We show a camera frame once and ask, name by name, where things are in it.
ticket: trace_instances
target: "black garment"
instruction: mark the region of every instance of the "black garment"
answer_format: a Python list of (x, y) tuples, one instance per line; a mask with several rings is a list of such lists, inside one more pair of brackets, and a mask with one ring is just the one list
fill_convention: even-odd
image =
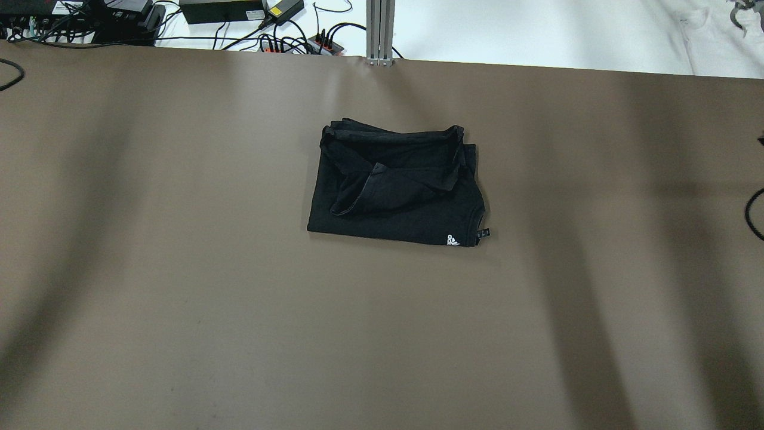
[(485, 213), (464, 129), (395, 133), (352, 119), (324, 127), (308, 231), (475, 246)]

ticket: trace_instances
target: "black box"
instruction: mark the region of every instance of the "black box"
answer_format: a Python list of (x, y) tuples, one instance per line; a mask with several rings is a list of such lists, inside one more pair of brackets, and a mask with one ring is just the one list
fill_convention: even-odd
[(189, 24), (254, 21), (265, 17), (262, 0), (180, 0)]

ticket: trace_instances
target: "folded clothing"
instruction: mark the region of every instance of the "folded clothing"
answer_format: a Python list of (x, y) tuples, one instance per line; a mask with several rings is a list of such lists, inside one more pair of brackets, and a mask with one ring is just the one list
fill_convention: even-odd
[(475, 145), (463, 140), (457, 125), (395, 133), (333, 121), (321, 137), (308, 231), (477, 245), (485, 205), (474, 178)]

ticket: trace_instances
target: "white floor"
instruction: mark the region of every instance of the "white floor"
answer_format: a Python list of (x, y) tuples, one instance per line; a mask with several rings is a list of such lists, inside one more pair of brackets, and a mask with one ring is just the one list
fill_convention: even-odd
[[(296, 22), (310, 36), (316, 29), (312, 2)], [(317, 0), (323, 8), (343, 9), (343, 0)], [(366, 22), (366, 2), (354, 0), (344, 14), (319, 12), (322, 28), (342, 22)], [(626, 70), (648, 73), (709, 74), (758, 77), (733, 63), (721, 72), (693, 70), (688, 60), (678, 14), (708, 8), (727, 34), (743, 39), (743, 32), (729, 20), (733, 4), (725, 0), (618, 0), (617, 2), (539, 2), (538, 0), (487, 0), (443, 2), (397, 0), (393, 44), (406, 58), (489, 64), (522, 64), (547, 67)], [(174, 6), (168, 5), (168, 11)], [(182, 15), (168, 25), (165, 36), (208, 36), (219, 24), (186, 24)], [(254, 29), (254, 22), (232, 23), (226, 34), (240, 37)], [(750, 33), (760, 28), (753, 28)], [(291, 25), (279, 35), (297, 36)], [(365, 35), (357, 28), (342, 28), (336, 40), (348, 55), (364, 55)], [(211, 41), (161, 41), (162, 46), (210, 48)], [(764, 58), (764, 42), (757, 49)], [(729, 53), (717, 47), (699, 54), (711, 62), (730, 62)]]

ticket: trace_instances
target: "connector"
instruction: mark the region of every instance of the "connector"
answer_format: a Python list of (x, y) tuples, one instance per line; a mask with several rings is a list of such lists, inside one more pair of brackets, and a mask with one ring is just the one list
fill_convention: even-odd
[(340, 44), (330, 41), (325, 31), (308, 39), (308, 44), (314, 52), (320, 51), (322, 55), (340, 55), (345, 50)]

